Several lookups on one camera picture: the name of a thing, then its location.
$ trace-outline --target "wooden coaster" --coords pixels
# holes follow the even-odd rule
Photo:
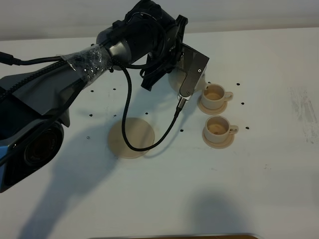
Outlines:
[[[219,109],[215,109],[215,110],[210,110],[208,108],[206,108],[202,102],[201,102],[201,96],[198,98],[197,100],[197,106],[199,107],[199,109],[204,112],[207,115],[211,115],[211,116],[215,116],[215,115],[219,115],[221,113],[223,113],[225,111],[225,109],[227,108],[227,101],[225,101],[223,103],[223,105],[219,108]]]
[[[143,119],[126,119],[126,136],[130,144],[135,148],[145,148],[153,145],[155,134],[153,128]],[[136,152],[131,150],[125,143],[122,136],[122,121],[116,122],[108,136],[110,150],[120,158],[138,158],[148,151]]]
[[[222,142],[222,143],[212,143],[212,142],[208,141],[208,139],[205,137],[204,130],[203,130],[203,133],[202,133],[201,136],[203,137],[204,142],[209,147],[217,148],[217,149],[227,148],[228,146],[230,146],[234,142],[234,138],[235,138],[234,134],[230,134],[224,142]]]

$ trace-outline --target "coffee cup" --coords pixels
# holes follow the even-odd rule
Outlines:
[[[225,142],[230,135],[236,134],[238,130],[238,126],[230,125],[226,118],[213,116],[207,119],[203,134],[209,142],[219,144]]]
[[[217,84],[206,85],[201,94],[202,105],[209,110],[216,110],[221,108],[225,102],[233,99],[234,94],[227,92],[225,89]]]

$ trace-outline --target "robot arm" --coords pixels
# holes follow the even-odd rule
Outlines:
[[[63,127],[70,125],[68,108],[88,84],[110,70],[140,69],[142,87],[152,86],[166,73],[177,69],[186,73],[179,90],[172,128],[178,113],[194,92],[204,73],[208,57],[183,44],[187,18],[176,20],[151,0],[141,0],[123,21],[102,31],[97,44],[71,55],[21,61],[2,53],[0,62],[29,65],[58,61],[32,73],[6,76],[0,79],[0,192],[29,176],[59,151],[63,141]],[[144,65],[133,65],[148,55]],[[122,131],[125,135],[123,115]]]

